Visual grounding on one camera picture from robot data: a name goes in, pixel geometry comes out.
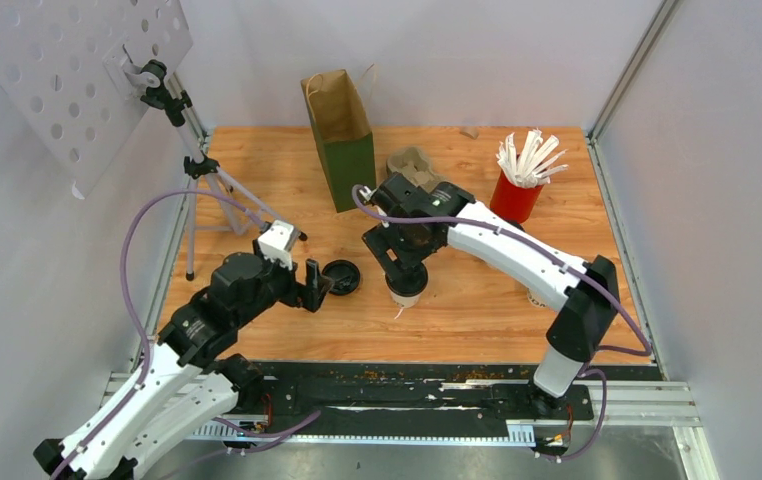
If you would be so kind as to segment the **cardboard cup carrier stack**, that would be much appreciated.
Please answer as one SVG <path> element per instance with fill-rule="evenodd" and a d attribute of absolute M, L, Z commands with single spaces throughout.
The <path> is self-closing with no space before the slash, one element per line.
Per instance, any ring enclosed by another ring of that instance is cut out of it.
<path fill-rule="evenodd" d="M 393 152 L 386 160 L 387 176 L 403 175 L 410 183 L 431 192 L 447 178 L 437 173 L 429 155 L 420 147 L 408 146 Z"/>

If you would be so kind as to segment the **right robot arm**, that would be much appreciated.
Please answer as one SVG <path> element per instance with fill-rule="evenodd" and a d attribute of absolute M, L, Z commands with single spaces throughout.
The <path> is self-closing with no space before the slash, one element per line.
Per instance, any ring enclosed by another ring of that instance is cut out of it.
<path fill-rule="evenodd" d="M 592 360 L 618 312 L 610 260 L 586 261 L 554 249 L 448 181 L 427 191 L 394 174 L 375 188 L 353 186 L 351 196 L 378 221 L 362 240 L 400 308 L 415 306 L 427 287 L 425 259 L 451 247 L 508 275 L 553 310 L 548 348 L 535 370 L 528 403 L 546 418 L 566 407 L 569 386 Z"/>

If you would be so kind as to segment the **green paper bag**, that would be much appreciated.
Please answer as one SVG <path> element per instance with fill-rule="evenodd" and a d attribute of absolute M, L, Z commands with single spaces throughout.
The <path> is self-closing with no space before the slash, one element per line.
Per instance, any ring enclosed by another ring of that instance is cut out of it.
<path fill-rule="evenodd" d="M 374 135 L 358 84 L 344 69 L 300 81 L 333 208 L 355 208 L 352 188 L 377 186 Z"/>

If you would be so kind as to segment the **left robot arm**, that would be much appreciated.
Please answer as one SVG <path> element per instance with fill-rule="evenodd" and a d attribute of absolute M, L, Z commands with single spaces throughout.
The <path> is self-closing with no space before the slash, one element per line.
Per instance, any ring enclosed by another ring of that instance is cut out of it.
<path fill-rule="evenodd" d="M 240 354 L 223 358 L 238 332 L 277 303 L 316 312 L 334 282 L 318 263 L 296 266 L 234 253 L 208 286 L 177 309 L 147 359 L 85 425 L 34 450 L 52 479 L 140 479 L 187 434 L 233 409 L 255 411 L 263 373 Z"/>

